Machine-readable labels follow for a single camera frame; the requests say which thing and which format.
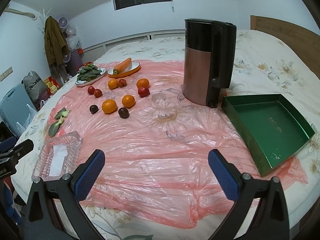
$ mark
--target green tray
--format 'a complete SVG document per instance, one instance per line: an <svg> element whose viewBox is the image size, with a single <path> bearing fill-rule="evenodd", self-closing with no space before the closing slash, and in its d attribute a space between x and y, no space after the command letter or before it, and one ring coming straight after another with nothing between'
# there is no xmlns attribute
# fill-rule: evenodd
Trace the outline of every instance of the green tray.
<svg viewBox="0 0 320 240"><path fill-rule="evenodd" d="M247 145L262 177L297 154L315 134L281 94L224 97L221 107Z"/></svg>

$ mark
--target blue suitcase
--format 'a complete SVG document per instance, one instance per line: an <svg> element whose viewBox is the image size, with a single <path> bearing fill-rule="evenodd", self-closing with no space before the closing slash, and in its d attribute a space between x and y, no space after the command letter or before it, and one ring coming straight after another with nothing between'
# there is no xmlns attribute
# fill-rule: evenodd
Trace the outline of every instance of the blue suitcase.
<svg viewBox="0 0 320 240"><path fill-rule="evenodd" d="M24 125L30 114L27 104L36 109L23 84L18 84L10 89L0 102L0 116L17 137L21 136L21 132L18 130L16 123L19 122Z"/></svg>

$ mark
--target suitcase handle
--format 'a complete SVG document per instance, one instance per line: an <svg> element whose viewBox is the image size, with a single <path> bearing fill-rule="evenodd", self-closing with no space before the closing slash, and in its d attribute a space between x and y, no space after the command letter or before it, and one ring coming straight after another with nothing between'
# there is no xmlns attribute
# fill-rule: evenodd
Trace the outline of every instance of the suitcase handle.
<svg viewBox="0 0 320 240"><path fill-rule="evenodd" d="M15 88L11 88L9 92L5 94L4 97L8 100L8 98L13 94L15 90L16 90Z"/></svg>

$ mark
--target wooden headboard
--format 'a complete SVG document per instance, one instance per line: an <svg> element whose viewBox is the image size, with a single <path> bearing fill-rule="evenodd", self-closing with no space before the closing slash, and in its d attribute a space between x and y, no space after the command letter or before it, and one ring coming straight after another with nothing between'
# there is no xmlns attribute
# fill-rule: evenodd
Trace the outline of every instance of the wooden headboard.
<svg viewBox="0 0 320 240"><path fill-rule="evenodd" d="M299 25L251 15L250 29L268 33L286 43L320 79L320 36Z"/></svg>

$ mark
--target orange fruit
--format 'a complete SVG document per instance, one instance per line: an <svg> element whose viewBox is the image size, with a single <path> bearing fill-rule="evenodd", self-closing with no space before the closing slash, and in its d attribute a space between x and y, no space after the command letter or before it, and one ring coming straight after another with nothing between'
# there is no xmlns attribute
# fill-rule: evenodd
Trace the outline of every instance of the orange fruit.
<svg viewBox="0 0 320 240"><path fill-rule="evenodd" d="M140 88L140 87L148 88L149 86L150 86L149 80L146 78L141 78L137 81L137 88Z"/></svg>
<svg viewBox="0 0 320 240"><path fill-rule="evenodd" d="M122 104L126 108L133 107L136 101L134 100L134 97L132 95L125 95L122 98Z"/></svg>
<svg viewBox="0 0 320 240"><path fill-rule="evenodd" d="M101 108L105 114L111 114L117 110L117 103L112 99L108 99L102 103Z"/></svg>
<svg viewBox="0 0 320 240"><path fill-rule="evenodd" d="M117 82L117 80L116 79L110 79L109 80L109 82L108 82L108 87L110 88L110 89L115 89L115 88L117 88L118 87L118 82Z"/></svg>

